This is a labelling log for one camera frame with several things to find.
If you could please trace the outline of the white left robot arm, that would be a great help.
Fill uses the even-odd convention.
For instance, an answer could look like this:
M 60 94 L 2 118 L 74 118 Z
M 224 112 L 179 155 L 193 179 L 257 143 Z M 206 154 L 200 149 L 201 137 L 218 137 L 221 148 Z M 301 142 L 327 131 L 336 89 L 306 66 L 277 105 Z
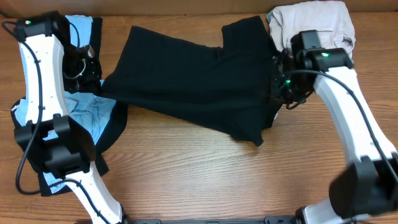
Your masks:
M 18 20 L 18 41 L 26 74 L 26 123 L 14 137 L 24 151 L 21 161 L 50 173 L 66 185 L 88 212 L 92 223 L 129 223 L 96 167 L 90 133 L 72 119 L 65 93 L 101 91 L 101 65 L 90 45 L 73 45 L 75 26 L 57 11 Z

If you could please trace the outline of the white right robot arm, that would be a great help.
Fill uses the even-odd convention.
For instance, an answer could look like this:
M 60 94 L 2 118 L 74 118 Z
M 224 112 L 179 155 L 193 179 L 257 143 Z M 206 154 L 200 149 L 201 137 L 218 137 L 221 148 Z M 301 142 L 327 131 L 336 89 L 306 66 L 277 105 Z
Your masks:
M 328 198 L 300 208 L 292 223 L 357 223 L 397 211 L 397 149 L 364 99 L 344 49 L 284 49 L 275 58 L 271 97 L 292 110 L 316 93 L 343 145 L 346 169 Z

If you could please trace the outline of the black t-shirt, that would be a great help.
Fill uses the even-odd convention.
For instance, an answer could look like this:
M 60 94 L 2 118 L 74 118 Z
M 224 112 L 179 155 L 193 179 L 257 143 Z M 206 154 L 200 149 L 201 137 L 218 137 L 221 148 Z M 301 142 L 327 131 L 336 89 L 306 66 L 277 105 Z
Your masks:
M 277 50 L 259 16 L 221 31 L 223 46 L 207 47 L 132 27 L 103 93 L 260 146 L 280 108 L 269 97 Z

